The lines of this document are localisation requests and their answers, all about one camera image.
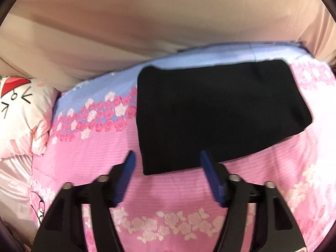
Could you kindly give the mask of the white pink cartoon pillow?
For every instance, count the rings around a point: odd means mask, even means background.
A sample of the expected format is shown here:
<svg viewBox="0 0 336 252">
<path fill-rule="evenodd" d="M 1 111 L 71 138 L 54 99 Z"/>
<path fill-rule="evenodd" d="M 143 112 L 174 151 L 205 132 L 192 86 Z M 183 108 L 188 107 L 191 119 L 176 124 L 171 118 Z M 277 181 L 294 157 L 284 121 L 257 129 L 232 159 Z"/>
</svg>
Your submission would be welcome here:
<svg viewBox="0 0 336 252">
<path fill-rule="evenodd" d="M 1 159 L 45 153 L 58 95 L 37 79 L 1 80 Z"/>
</svg>

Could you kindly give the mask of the black fleece-lined pants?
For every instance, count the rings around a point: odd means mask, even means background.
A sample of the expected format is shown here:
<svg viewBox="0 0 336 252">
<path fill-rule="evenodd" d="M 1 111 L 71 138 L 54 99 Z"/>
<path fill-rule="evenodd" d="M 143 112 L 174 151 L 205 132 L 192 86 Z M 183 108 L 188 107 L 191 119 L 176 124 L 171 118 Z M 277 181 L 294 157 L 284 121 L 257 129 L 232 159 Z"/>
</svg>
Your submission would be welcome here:
<svg viewBox="0 0 336 252">
<path fill-rule="evenodd" d="M 309 108 L 282 60 L 162 70 L 137 80 L 143 173 L 154 175 L 237 159 L 301 133 Z"/>
</svg>

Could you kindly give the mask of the white satin fabric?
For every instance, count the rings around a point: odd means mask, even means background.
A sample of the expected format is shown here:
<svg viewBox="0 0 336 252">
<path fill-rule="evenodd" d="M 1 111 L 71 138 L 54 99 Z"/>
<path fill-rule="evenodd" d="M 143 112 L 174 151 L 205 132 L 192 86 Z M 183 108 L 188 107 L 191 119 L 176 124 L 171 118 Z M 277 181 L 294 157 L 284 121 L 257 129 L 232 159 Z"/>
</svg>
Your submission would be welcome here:
<svg viewBox="0 0 336 252">
<path fill-rule="evenodd" d="M 28 241 L 37 233 L 30 202 L 31 168 L 30 156 L 1 160 L 1 218 Z"/>
</svg>

